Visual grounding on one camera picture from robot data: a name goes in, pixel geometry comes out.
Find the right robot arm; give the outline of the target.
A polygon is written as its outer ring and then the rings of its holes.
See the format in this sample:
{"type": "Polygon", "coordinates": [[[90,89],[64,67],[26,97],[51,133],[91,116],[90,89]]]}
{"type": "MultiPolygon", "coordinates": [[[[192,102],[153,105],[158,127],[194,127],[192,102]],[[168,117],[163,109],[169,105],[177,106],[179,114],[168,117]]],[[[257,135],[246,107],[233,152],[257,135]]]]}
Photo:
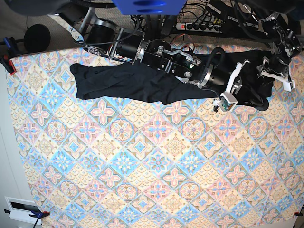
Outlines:
{"type": "Polygon", "coordinates": [[[113,3],[88,0],[9,0],[7,5],[16,13],[25,16],[50,15],[58,23],[67,24],[70,31],[80,23],[74,40],[84,50],[107,59],[125,63],[143,63],[148,67],[175,76],[185,84],[215,94],[214,110],[224,112],[236,105],[251,106],[253,98],[250,87],[243,83],[241,71],[247,60],[238,62],[232,72],[219,69],[226,54],[215,48],[208,59],[202,61],[195,54],[172,49],[164,40],[149,41],[139,30],[139,21],[134,30],[124,29],[107,19],[96,16],[96,8],[113,8],[113,3]]]}

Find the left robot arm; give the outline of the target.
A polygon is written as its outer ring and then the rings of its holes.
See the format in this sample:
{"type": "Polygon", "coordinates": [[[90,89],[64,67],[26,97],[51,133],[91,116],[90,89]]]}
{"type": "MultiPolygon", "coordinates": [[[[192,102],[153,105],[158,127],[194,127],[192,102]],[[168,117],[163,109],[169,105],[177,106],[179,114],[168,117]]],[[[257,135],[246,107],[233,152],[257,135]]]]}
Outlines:
{"type": "Polygon", "coordinates": [[[295,88],[295,81],[291,79],[289,64],[293,57],[300,54],[302,46],[293,30],[289,28],[282,18],[278,9],[266,10],[256,2],[248,0],[234,1],[234,14],[243,32],[255,41],[260,43],[274,43],[278,52],[271,58],[263,57],[263,62],[257,67],[259,77],[269,77],[283,83],[284,90],[292,91],[295,88]],[[267,39],[261,38],[249,32],[244,25],[248,18],[240,8],[240,4],[249,4],[250,17],[259,18],[257,21],[262,25],[263,33],[267,39]]]}

